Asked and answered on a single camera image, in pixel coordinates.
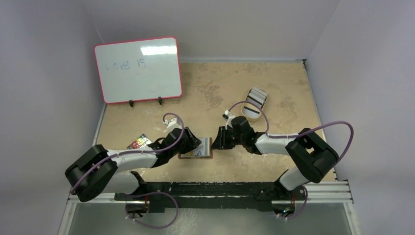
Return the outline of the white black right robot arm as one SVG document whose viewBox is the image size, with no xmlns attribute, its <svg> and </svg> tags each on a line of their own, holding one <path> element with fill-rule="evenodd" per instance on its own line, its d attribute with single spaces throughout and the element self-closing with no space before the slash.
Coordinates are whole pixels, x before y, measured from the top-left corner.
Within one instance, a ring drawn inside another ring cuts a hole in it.
<svg viewBox="0 0 415 235">
<path fill-rule="evenodd" d="M 284 172 L 274 183 L 276 196 L 287 199 L 294 189 L 309 183 L 319 183 L 339 161 L 338 153 L 310 128 L 292 135 L 267 135 L 255 131 L 244 116 L 238 116 L 220 126 L 211 145 L 214 150 L 229 150 L 237 145 L 257 155 L 290 156 L 295 167 Z"/>
</svg>

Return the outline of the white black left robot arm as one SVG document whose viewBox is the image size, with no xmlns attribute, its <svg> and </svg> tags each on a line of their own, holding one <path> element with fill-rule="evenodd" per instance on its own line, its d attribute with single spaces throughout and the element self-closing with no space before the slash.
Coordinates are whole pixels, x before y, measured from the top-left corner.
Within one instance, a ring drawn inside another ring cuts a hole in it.
<svg viewBox="0 0 415 235">
<path fill-rule="evenodd" d="M 174 128 L 166 137 L 142 148 L 109 150 L 96 144 L 66 169 L 65 177 L 71 185 L 71 194 L 81 202 L 107 192 L 126 193 L 133 200 L 140 200 L 146 194 L 146 187 L 136 168 L 162 166 L 202 144 L 188 127 Z"/>
</svg>

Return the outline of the brown leather card holder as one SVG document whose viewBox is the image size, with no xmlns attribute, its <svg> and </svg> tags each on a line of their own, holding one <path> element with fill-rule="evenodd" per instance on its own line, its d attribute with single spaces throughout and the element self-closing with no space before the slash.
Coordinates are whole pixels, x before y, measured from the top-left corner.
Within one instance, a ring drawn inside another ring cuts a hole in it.
<svg viewBox="0 0 415 235">
<path fill-rule="evenodd" d="M 211 149 L 212 138 L 199 138 L 201 144 L 194 150 L 185 153 L 179 154 L 179 159 L 211 159 L 213 158 L 213 151 Z"/>
</svg>

